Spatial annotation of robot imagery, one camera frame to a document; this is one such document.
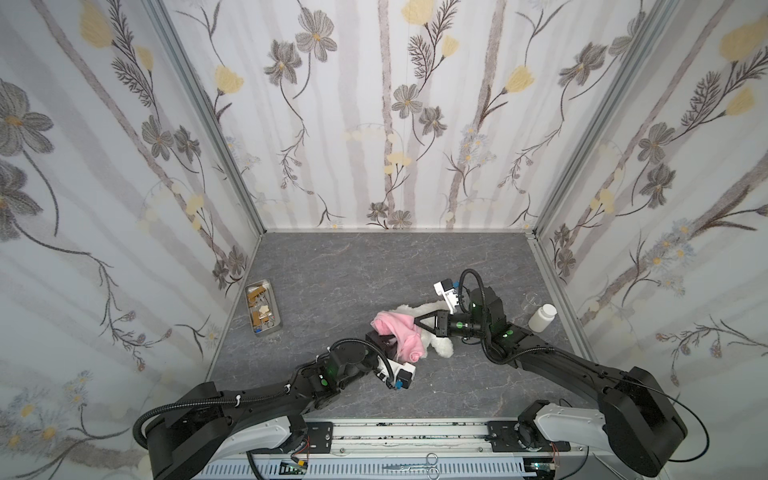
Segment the pink fleece teddy hoodie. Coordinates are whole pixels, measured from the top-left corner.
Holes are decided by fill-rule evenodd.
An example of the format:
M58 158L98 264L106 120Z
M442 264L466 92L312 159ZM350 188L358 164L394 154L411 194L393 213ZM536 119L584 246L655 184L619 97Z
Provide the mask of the pink fleece teddy hoodie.
M415 325L413 316L382 311L372 320L371 326L379 335L394 337L398 362L415 363L426 355L421 330Z

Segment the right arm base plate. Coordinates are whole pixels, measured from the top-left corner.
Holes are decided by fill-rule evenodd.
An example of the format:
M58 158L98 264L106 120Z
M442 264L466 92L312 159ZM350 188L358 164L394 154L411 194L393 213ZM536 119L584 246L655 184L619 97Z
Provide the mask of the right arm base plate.
M530 422L495 420L487 424L485 440L494 453L556 453L570 452L568 442L546 440Z

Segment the white plush teddy bear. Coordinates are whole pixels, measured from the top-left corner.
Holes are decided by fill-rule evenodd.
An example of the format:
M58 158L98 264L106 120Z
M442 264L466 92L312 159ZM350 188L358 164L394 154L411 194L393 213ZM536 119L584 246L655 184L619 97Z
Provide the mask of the white plush teddy bear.
M444 300L436 302L422 304L420 306L412 307L407 304L398 306L395 309L396 313L410 315L412 317L421 316L431 313L437 310L447 310L448 305ZM454 345L450 338L437 337L435 334L420 330L421 341L425 349L424 357L428 356L429 350L432 349L441 358L450 358L454 354Z

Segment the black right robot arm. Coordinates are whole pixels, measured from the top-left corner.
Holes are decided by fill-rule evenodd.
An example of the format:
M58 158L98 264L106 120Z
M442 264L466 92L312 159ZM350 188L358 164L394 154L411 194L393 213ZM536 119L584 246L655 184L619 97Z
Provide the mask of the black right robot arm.
M488 360L539 375L580 397L591 409L537 400L516 420L504 440L523 449L569 443L612 453L644 477L656 477L673 461L688 435L678 413L681 404L666 394L648 371L624 371L588 361L510 323L501 299L489 287L467 300L454 296L446 309L415 318L416 326L437 338L479 340Z

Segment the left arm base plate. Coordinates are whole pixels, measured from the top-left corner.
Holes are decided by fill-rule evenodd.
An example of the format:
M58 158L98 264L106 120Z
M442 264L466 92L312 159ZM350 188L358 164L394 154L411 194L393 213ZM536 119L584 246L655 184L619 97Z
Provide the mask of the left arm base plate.
M329 454L332 447L334 424L330 421L310 421L292 433L283 446L285 453Z

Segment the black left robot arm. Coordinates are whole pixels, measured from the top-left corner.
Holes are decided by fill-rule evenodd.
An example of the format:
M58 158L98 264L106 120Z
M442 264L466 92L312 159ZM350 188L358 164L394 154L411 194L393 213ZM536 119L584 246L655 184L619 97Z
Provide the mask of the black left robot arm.
M309 433L304 415L332 403L368 374L390 390L409 382L379 345L344 338L297 366L281 383L247 390L219 390L211 381L201 383L178 401L141 414L132 426L133 439L149 454L154 479L191 479L238 433L266 433L268 438L258 440L255 450L298 446Z

